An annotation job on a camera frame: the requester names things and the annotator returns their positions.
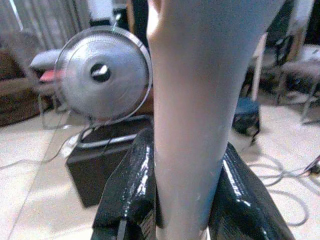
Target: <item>fan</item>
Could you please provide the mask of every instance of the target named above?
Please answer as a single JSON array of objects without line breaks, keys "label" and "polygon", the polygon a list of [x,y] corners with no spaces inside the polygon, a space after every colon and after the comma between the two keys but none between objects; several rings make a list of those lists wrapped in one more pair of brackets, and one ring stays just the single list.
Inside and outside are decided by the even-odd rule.
[{"label": "fan", "polygon": [[59,100],[88,118],[91,128],[115,124],[133,115],[146,100],[152,85],[150,55],[136,36],[122,28],[91,27],[63,47],[54,78]]}]

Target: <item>gray cushion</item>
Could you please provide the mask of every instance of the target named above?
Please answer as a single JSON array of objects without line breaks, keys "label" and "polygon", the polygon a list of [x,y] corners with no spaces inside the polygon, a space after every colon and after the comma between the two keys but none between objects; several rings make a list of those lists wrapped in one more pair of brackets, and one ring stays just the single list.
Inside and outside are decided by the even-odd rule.
[{"label": "gray cushion", "polygon": [[51,49],[38,53],[30,63],[30,67],[35,70],[53,70],[55,68],[55,62],[59,57],[61,49]]}]

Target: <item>black box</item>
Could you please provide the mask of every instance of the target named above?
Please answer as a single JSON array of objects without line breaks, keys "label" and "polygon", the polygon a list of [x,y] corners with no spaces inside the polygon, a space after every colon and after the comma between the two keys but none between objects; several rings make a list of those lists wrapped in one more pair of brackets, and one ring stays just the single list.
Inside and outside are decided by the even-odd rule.
[{"label": "black box", "polygon": [[[84,143],[137,134],[144,128],[152,128],[148,116],[135,116],[125,121],[101,126],[89,133]],[[75,147],[66,161],[77,192],[84,207],[99,204],[105,184],[119,165],[133,141],[119,142],[95,148]]]}]

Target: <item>gray pole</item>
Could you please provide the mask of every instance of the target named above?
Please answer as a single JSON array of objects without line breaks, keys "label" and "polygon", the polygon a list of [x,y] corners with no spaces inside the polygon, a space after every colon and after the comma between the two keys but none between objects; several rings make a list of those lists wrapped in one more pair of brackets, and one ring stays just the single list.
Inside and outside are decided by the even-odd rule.
[{"label": "gray pole", "polygon": [[204,235],[249,61],[282,3],[149,1],[158,240]]}]

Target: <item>tile floor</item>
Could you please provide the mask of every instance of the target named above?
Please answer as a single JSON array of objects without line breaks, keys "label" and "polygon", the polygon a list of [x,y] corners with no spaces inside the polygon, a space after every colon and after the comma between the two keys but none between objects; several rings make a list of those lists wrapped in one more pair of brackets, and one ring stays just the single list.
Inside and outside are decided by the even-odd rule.
[{"label": "tile floor", "polygon": [[[247,164],[281,165],[285,170],[306,166],[320,154],[320,123],[301,125],[302,105],[278,106],[272,97],[259,93],[262,103],[261,132],[256,144],[231,132],[229,140]],[[64,140],[77,132],[84,121],[73,115],[46,114],[52,125],[67,121],[68,129],[43,130],[41,119],[32,119],[0,128],[0,166],[21,159],[48,160]],[[320,109],[310,112],[310,120],[320,119]],[[97,207],[83,208],[72,179],[59,154],[47,164],[21,163],[0,169],[0,240],[89,240]],[[274,163],[263,156],[270,155]],[[252,168],[257,175],[275,174],[267,168]],[[269,187],[284,219],[298,223],[305,209],[295,201],[303,201],[309,217],[305,224],[290,229],[296,240],[320,239],[320,177],[286,178]]]}]

